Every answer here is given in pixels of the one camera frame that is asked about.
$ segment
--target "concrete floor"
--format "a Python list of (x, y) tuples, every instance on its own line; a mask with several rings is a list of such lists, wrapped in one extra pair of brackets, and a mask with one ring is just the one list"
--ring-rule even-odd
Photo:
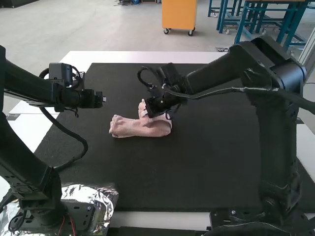
[[(199, 0), (193, 37), (181, 30), (164, 35), (161, 4), (114, 4), (114, 0), (39, 0), (15, 9), (0, 8), (0, 44), (6, 48), (8, 60), (39, 74), (69, 51), (215, 52), (216, 47), (229, 47), (234, 42), (235, 30), (230, 35), (219, 34), (217, 18), (207, 17), (209, 0)], [(219, 0), (213, 1), (214, 6), (219, 4)], [(307, 10), (298, 32), (308, 37), (314, 26), (313, 11)], [(313, 89), (314, 85), (306, 86), (305, 96), (315, 100)], [(17, 102), (6, 97), (4, 112)], [(315, 117), (303, 111), (301, 117), (315, 133)]]

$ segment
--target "crumpled foil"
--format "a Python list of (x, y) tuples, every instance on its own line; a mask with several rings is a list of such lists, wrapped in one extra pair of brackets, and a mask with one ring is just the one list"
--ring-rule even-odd
[[(91, 220), (90, 227), (85, 235), (106, 235), (114, 208), (118, 199), (118, 192), (113, 185), (95, 186), (86, 184), (63, 184), (62, 200), (90, 203), (95, 207), (95, 212)], [(58, 232), (31, 233), (27, 231), (16, 231), (11, 233), (8, 230), (10, 220), (19, 211), (18, 203), (10, 203), (0, 215), (0, 236), (56, 236)]]

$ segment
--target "pink sock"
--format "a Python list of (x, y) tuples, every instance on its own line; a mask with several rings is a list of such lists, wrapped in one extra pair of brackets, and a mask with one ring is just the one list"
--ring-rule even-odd
[(128, 119), (114, 115), (110, 122), (109, 133), (115, 138), (126, 138), (132, 136), (163, 137), (171, 132), (172, 122), (165, 115), (149, 118), (145, 102), (139, 104), (139, 119)]

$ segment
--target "orange cabinet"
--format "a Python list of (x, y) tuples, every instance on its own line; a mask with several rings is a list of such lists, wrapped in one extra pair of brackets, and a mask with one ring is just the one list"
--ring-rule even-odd
[(162, 27), (194, 31), (197, 0), (162, 0)]

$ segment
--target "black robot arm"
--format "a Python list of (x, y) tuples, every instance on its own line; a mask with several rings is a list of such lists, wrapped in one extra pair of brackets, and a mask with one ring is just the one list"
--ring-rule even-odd
[[(12, 64), (5, 58), (5, 48), (0, 46), (0, 106), (3, 109), (4, 94), (18, 97), (30, 105), (40, 107), (44, 115), (59, 129), (84, 144), (80, 136), (64, 128), (45, 110), (54, 107), (57, 112), (66, 109), (100, 108), (105, 102), (102, 92), (84, 88), (85, 74), (75, 67), (63, 63), (51, 63), (40, 77)], [(0, 113), (0, 175), (10, 184), (10, 193), (19, 199), (23, 214), (18, 214), (17, 222), (10, 223), (9, 230), (20, 228), (30, 211), (29, 222), (35, 222), (34, 229), (58, 225), (66, 209), (61, 202), (61, 181), (58, 171), (39, 160), (10, 127), (4, 113)], [(63, 169), (75, 161), (73, 157)], [(4, 200), (10, 202), (13, 197)]]
[[(146, 69), (154, 73), (158, 86), (141, 78), (141, 71)], [(246, 93), (259, 121), (261, 221), (283, 225), (301, 197), (296, 163), (299, 107), (315, 114), (314, 103), (302, 97), (305, 69), (274, 40), (261, 37), (232, 46), (229, 53), (186, 76), (179, 75), (172, 63), (141, 71), (138, 78), (151, 93), (145, 100), (149, 117), (170, 114), (187, 99)], [(244, 87), (207, 92), (234, 79), (241, 79)]]

